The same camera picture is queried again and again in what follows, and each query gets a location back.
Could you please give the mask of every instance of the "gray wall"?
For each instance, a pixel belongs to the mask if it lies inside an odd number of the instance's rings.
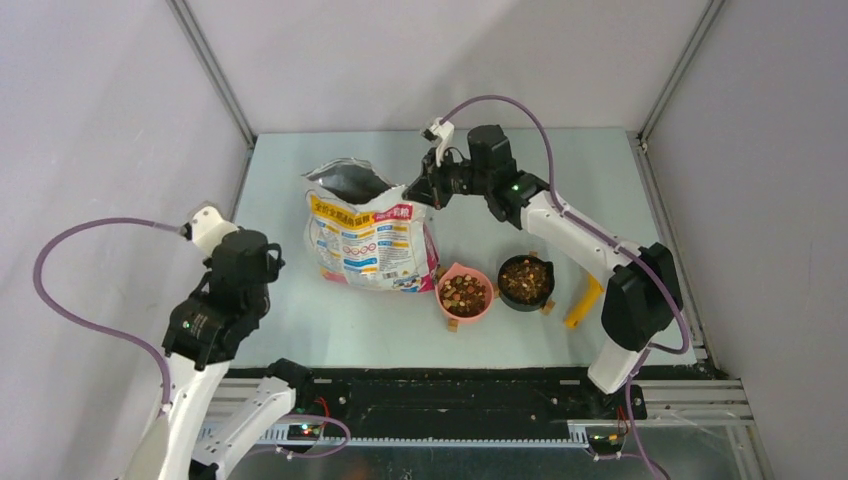
[[[192,0],[258,132],[417,130],[485,93],[639,128],[706,0]],[[532,126],[488,102],[457,116]]]
[[[649,142],[778,478],[843,478],[848,2],[736,1]]]
[[[79,222],[182,223],[203,200],[231,204],[245,145],[161,0],[4,2],[0,72],[0,477],[112,479],[156,403],[158,370],[42,305],[33,261]],[[161,342],[199,252],[139,227],[79,237],[49,259],[47,289]]]

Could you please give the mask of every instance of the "aluminum frame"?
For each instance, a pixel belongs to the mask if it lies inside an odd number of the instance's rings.
[[[191,45],[192,50],[197,55],[200,65],[209,77],[212,88],[215,89],[221,101],[224,102],[227,113],[230,114],[245,143],[247,143],[248,148],[253,148],[256,144],[256,133],[250,127],[250,122],[248,122],[241,105],[236,99],[233,87],[227,81],[227,77],[224,75],[224,71],[221,69],[221,65],[218,63],[212,47],[209,46],[209,41],[206,40],[206,35],[203,34],[203,30],[200,28],[194,12],[186,0],[168,0],[168,5],[171,7],[171,11],[174,13],[177,22],[180,24],[180,28],[183,29],[189,45]]]
[[[668,102],[671,101],[671,98],[674,96],[674,92],[677,90],[678,85],[680,85],[680,81],[692,65],[692,60],[694,60],[695,55],[704,43],[704,39],[715,24],[716,18],[718,18],[718,14],[721,13],[722,8],[724,8],[726,1],[727,0],[709,0],[707,6],[704,7],[704,11],[701,13],[701,17],[695,25],[695,30],[693,30],[692,34],[689,36],[686,46],[683,47],[680,57],[677,59],[677,62],[675,62],[674,68],[671,69],[671,74],[669,75],[668,80],[666,80],[665,85],[663,85],[660,95],[654,102],[653,107],[651,107],[651,111],[648,113],[648,117],[645,119],[645,123],[642,125],[641,130],[639,130],[640,138],[644,140],[650,138],[651,133],[653,133],[654,128],[657,126],[662,114],[665,112],[665,107],[668,105]]]
[[[252,398],[260,379],[224,379],[215,392],[206,414],[207,431],[232,414],[241,402]],[[561,380],[561,384],[576,383]],[[641,380],[648,418],[639,421],[641,428],[725,427],[727,438],[734,447],[734,457],[743,480],[770,480],[774,478],[759,442],[759,434],[748,399],[739,380]],[[286,427],[282,423],[268,429],[266,443],[273,442],[274,433]],[[370,447],[518,447],[518,448],[581,448],[587,428],[616,426],[615,420],[576,419],[568,421],[572,438],[562,441],[503,441],[451,440],[413,441],[403,438],[354,438],[351,445]],[[327,439],[326,444],[339,439]]]
[[[631,150],[637,169],[642,178],[654,222],[659,230],[660,238],[671,249],[678,259],[677,268],[681,277],[681,290],[684,296],[684,314],[689,323],[693,337],[696,358],[699,361],[712,361],[718,365],[714,355],[709,349],[709,338],[701,319],[698,315],[697,301],[690,286],[689,275],[680,257],[680,249],[676,241],[673,223],[669,217],[656,176],[652,170],[647,154],[647,140],[656,127],[659,119],[670,99],[673,97],[677,86],[691,66],[692,61],[700,49],[705,37],[712,28],[718,14],[722,10],[726,0],[710,0],[706,5],[698,24],[685,45],[671,74],[663,89],[648,114],[641,130],[629,132]],[[245,167],[239,179],[239,185],[234,199],[231,213],[238,208],[241,192],[244,188],[246,172],[250,165],[252,148],[255,146],[256,135],[248,119],[239,105],[236,95],[215,58],[214,52],[209,46],[200,25],[197,22],[191,8],[186,0],[168,0],[174,16],[180,23],[186,34],[186,38],[192,49],[197,54],[204,71],[206,71],[210,82],[215,88],[221,100],[224,102],[228,113],[239,129],[248,145],[248,154],[245,159]],[[737,468],[742,479],[772,479],[774,478],[771,467],[765,456],[762,442],[759,438],[747,397],[739,380],[663,380],[663,381],[637,381],[643,389],[648,419],[640,421],[642,427],[712,427],[724,426],[728,439],[737,448],[734,449]],[[207,412],[206,422],[214,424],[223,420],[229,413],[237,408],[238,404],[250,398],[259,384],[259,380],[225,379],[213,397]],[[570,420],[569,426],[577,432],[585,432],[588,427],[613,427],[614,421],[607,420]],[[406,442],[404,439],[362,439],[363,445],[370,446],[433,446],[428,442]],[[469,446],[471,443],[450,442],[451,445]],[[528,447],[531,443],[516,440],[514,446]],[[510,446],[507,442],[493,443],[492,446]],[[569,447],[574,448],[575,443],[556,442],[542,443],[538,446],[548,448]]]

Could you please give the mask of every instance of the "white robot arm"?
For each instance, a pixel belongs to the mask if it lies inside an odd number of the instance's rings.
[[[509,139],[498,125],[483,125],[468,132],[470,159],[455,163],[447,142],[452,128],[438,120],[423,133],[437,144],[422,160],[422,172],[404,192],[404,198],[441,209],[454,194],[480,195],[489,211],[548,241],[605,286],[601,322],[607,339],[588,370],[588,378],[605,394],[616,392],[633,371],[651,338],[671,323],[673,313],[656,284],[631,258],[619,252],[638,252],[662,281],[675,303],[681,305],[680,286],[671,253],[659,243],[648,248],[608,234],[603,227],[558,198],[552,199],[546,182],[517,168]],[[560,210],[555,205],[562,205]],[[585,226],[616,245],[602,241]]]
[[[123,480],[226,479],[268,425],[294,408],[296,389],[311,376],[305,367],[276,362],[254,397],[195,445],[239,343],[268,312],[267,284],[277,279],[283,261],[278,245],[269,245],[259,232],[239,229],[211,206],[192,217],[184,234],[207,255],[208,270],[171,314],[163,343],[171,403],[148,428]]]

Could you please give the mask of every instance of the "purple cable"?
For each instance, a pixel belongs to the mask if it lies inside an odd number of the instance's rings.
[[[91,222],[86,222],[75,227],[71,227],[64,232],[60,233],[53,237],[52,240],[47,242],[47,245],[41,249],[38,253],[38,257],[35,259],[35,266],[32,269],[32,283],[35,286],[35,292],[41,298],[41,300],[50,308],[53,309],[54,312],[59,315],[67,318],[68,320],[76,323],[77,325],[87,328],[89,330],[94,330],[95,332],[103,333],[109,335],[111,337],[119,338],[121,340],[126,340],[133,345],[141,347],[145,352],[150,354],[153,357],[153,360],[156,361],[156,365],[159,367],[159,373],[162,374],[162,405],[167,405],[171,401],[171,373],[168,371],[168,364],[165,362],[165,358],[159,353],[159,350],[156,349],[153,345],[145,342],[144,340],[130,335],[129,333],[122,332],[120,330],[116,330],[114,328],[105,327],[103,325],[98,325],[94,322],[90,322],[73,312],[69,311],[62,305],[53,299],[47,290],[44,288],[44,280],[42,278],[44,273],[44,262],[47,260],[47,256],[50,255],[50,252],[56,248],[57,245],[62,243],[65,239],[72,235],[76,235],[79,232],[84,230],[88,230],[94,227],[101,227],[104,225],[114,225],[114,224],[131,224],[131,225],[142,225],[145,227],[152,227],[158,230],[164,230],[166,232],[177,233],[179,231],[179,227],[174,227],[171,225],[165,225],[162,223],[153,222],[151,220],[142,220],[139,218],[130,218],[130,217],[114,217],[114,218],[104,218],[101,220],[94,220]]]
[[[689,345],[690,345],[689,329],[686,326],[686,322],[683,320],[683,314],[681,313],[680,309],[677,307],[677,303],[674,301],[674,298],[671,296],[671,292],[668,291],[668,288],[662,282],[662,279],[660,279],[660,277],[656,273],[654,273],[654,271],[651,269],[651,267],[649,267],[644,261],[642,261],[642,259],[640,259],[638,255],[631,252],[626,247],[619,245],[619,242],[616,241],[615,238],[610,237],[609,235],[604,233],[599,228],[595,227],[591,223],[589,223],[589,222],[583,220],[582,218],[578,217],[577,215],[575,215],[570,210],[567,210],[565,208],[565,206],[563,206],[562,203],[559,201],[559,194],[557,193],[556,185],[554,183],[555,182],[554,153],[553,153],[553,149],[551,148],[551,142],[548,139],[548,134],[545,132],[545,128],[542,126],[542,122],[539,121],[539,119],[536,117],[536,115],[534,115],[530,111],[530,109],[528,109],[523,104],[521,104],[521,102],[519,102],[515,99],[512,99],[512,98],[509,98],[509,97],[502,96],[502,95],[480,95],[478,97],[470,98],[470,99],[460,103],[456,107],[454,107],[453,110],[451,110],[450,112],[448,112],[447,115],[442,117],[442,120],[440,121],[440,123],[444,123],[444,122],[448,121],[449,119],[451,119],[454,115],[459,113],[459,111],[461,111],[465,107],[467,107],[471,104],[483,101],[483,100],[498,100],[498,101],[509,103],[511,105],[518,107],[521,111],[526,113],[528,117],[530,117],[530,120],[533,122],[533,124],[539,130],[539,134],[542,135],[542,141],[545,144],[545,154],[547,155],[547,158],[548,158],[548,184],[550,185],[551,203],[554,205],[554,208],[556,209],[556,211],[560,214],[560,216],[569,219],[572,223],[578,225],[583,230],[586,230],[587,232],[591,233],[592,235],[594,235],[596,238],[598,238],[602,242],[604,242],[607,245],[609,245],[610,247],[620,251],[622,254],[624,254],[624,256],[626,256],[633,263],[635,263],[637,266],[639,266],[639,268],[644,270],[645,273],[648,275],[648,277],[651,279],[651,281],[654,282],[654,285],[657,286],[657,289],[662,294],[663,299],[665,299],[666,303],[668,303],[668,306],[671,309],[672,314],[674,314],[674,319],[677,322],[677,327],[680,329],[680,336],[682,338],[682,344],[681,344],[680,348],[671,348],[671,347],[667,347],[665,345],[660,345],[660,344],[653,343],[653,342],[649,343],[648,349],[645,350],[645,352],[639,358],[639,361],[636,362],[636,365],[633,367],[633,369],[630,371],[630,374],[627,376],[627,382],[625,383],[625,396],[627,398],[627,414],[630,417],[630,424],[632,426],[633,437],[636,439],[636,445],[639,447],[639,454],[641,455],[642,460],[645,462],[645,465],[648,467],[648,470],[650,470],[650,472],[654,475],[654,477],[657,477],[658,471],[656,469],[654,469],[654,466],[653,466],[656,462],[654,462],[653,460],[651,460],[650,457],[648,457],[648,454],[645,452],[645,447],[642,445],[642,440],[639,438],[639,433],[636,431],[636,422],[634,421],[634,418],[633,418],[633,407],[630,403],[630,396],[631,396],[630,395],[630,387],[631,387],[631,382],[633,380],[633,377],[636,376],[636,374],[639,372],[639,369],[642,367],[642,364],[645,363],[645,360],[648,357],[648,353],[649,353],[650,349],[656,349],[656,350],[660,350],[660,351],[675,354],[675,355],[682,355],[682,354],[686,353],[687,351],[689,351]]]
[[[641,456],[636,455],[635,453],[622,453],[621,456],[618,456],[618,455],[598,455],[597,453],[595,453],[594,450],[592,450],[592,447],[589,447],[588,449],[584,450],[584,452],[586,452],[586,454],[589,455],[592,458],[597,457],[598,460],[620,460],[622,458],[636,458],[636,459],[639,459],[639,460],[642,459]],[[671,475],[669,475],[668,472],[666,472],[665,469],[662,468],[662,465],[655,462],[654,460],[651,460],[651,464],[657,470],[659,470],[660,473],[662,473],[665,476],[665,480],[671,480]]]
[[[533,125],[539,130],[539,134],[542,135],[542,142],[545,144],[545,154],[548,156],[548,183],[550,184],[550,188],[552,192],[556,192],[556,185],[554,185],[554,150],[551,148],[551,141],[548,138],[548,133],[545,132],[545,127],[542,126],[542,122],[539,121],[539,118],[530,111],[529,108],[525,107],[524,104],[515,100],[514,98],[505,97],[503,95],[480,95],[479,97],[472,97],[468,100],[460,103],[459,105],[453,107],[453,110],[448,112],[447,115],[442,117],[439,121],[439,124],[443,124],[453,118],[454,115],[459,113],[465,107],[472,105],[477,102],[482,102],[484,100],[498,100],[501,102],[506,102],[510,105],[517,107],[519,110],[527,114],[530,117],[530,121],[533,122]],[[563,207],[559,203],[559,199],[553,199],[554,204],[556,205],[558,210],[562,210]]]
[[[323,423],[332,423],[333,425],[342,429],[342,431],[345,434],[345,439],[341,444],[336,445],[335,447],[327,450],[326,452],[321,452],[321,453],[312,453],[312,454],[310,454],[310,453],[297,453],[297,452],[292,452],[290,450],[286,450],[279,445],[275,445],[273,447],[262,447],[262,448],[257,448],[255,450],[251,450],[243,458],[252,457],[254,455],[259,455],[261,453],[280,453],[280,454],[285,454],[285,455],[291,455],[293,458],[322,458],[322,457],[328,457],[328,456],[330,456],[334,453],[337,453],[341,449],[347,447],[347,444],[350,443],[350,439],[351,439],[350,429],[347,428],[347,425],[345,425],[342,421],[336,420],[335,418],[322,417],[322,416],[319,416],[319,415],[286,415],[285,417],[283,417],[280,420],[283,421],[283,422],[289,422],[290,421],[291,423],[309,422],[309,423],[314,423],[316,425],[317,424],[323,424]]]
[[[522,112],[527,114],[528,117],[530,117],[530,120],[533,122],[533,124],[539,130],[539,134],[542,136],[542,142],[544,142],[544,144],[545,144],[545,155],[548,158],[548,184],[550,185],[551,203],[553,203],[554,208],[557,210],[557,212],[560,215],[568,218],[573,223],[576,223],[581,228],[588,231],[589,233],[591,233],[592,235],[597,237],[599,240],[601,240],[604,243],[606,243],[607,245],[609,245],[610,247],[618,248],[618,250],[621,251],[621,253],[623,253],[627,258],[629,258],[636,265],[638,265],[639,268],[644,270],[646,274],[648,274],[648,277],[650,277],[650,279],[657,286],[657,288],[659,289],[663,298],[668,303],[668,306],[671,308],[671,311],[674,314],[674,318],[677,321],[677,326],[680,328],[680,334],[683,337],[683,344],[681,345],[680,348],[677,348],[677,349],[666,347],[665,345],[659,345],[659,344],[655,344],[655,343],[651,343],[649,345],[649,347],[655,348],[657,350],[661,350],[663,352],[675,354],[675,355],[681,355],[681,354],[686,353],[689,350],[689,343],[690,343],[688,328],[686,327],[686,322],[683,320],[683,315],[681,314],[680,309],[677,308],[677,303],[675,303],[674,298],[672,298],[671,292],[668,291],[668,288],[666,288],[665,284],[663,284],[660,277],[657,276],[657,274],[654,273],[654,271],[645,262],[643,262],[642,259],[640,259],[638,255],[634,254],[633,252],[631,252],[627,248],[624,248],[623,246],[619,247],[618,242],[614,238],[605,234],[603,231],[596,228],[591,223],[588,223],[585,220],[583,220],[582,218],[574,215],[571,211],[566,210],[565,206],[563,206],[562,203],[559,201],[559,194],[557,194],[556,184],[554,183],[556,181],[556,179],[555,179],[555,175],[554,175],[554,152],[553,152],[553,149],[551,148],[551,142],[550,142],[550,139],[548,139],[548,134],[545,132],[545,127],[542,126],[542,122],[539,121],[539,118],[536,117],[536,115],[534,115],[533,112],[531,112],[529,108],[525,107],[518,100],[515,100],[515,99],[510,98],[510,97],[505,97],[503,95],[480,95],[478,97],[469,98],[468,100],[466,100],[466,101],[460,103],[459,105],[457,105],[456,107],[454,107],[453,110],[451,110],[450,112],[448,112],[447,115],[442,117],[442,120],[439,123],[447,122],[448,120],[453,118],[454,115],[456,115],[461,110],[463,110],[465,107],[472,105],[474,103],[477,103],[477,102],[482,102],[484,100],[498,100],[498,101],[501,101],[501,102],[509,103],[510,105],[514,105],[515,107],[520,109]]]

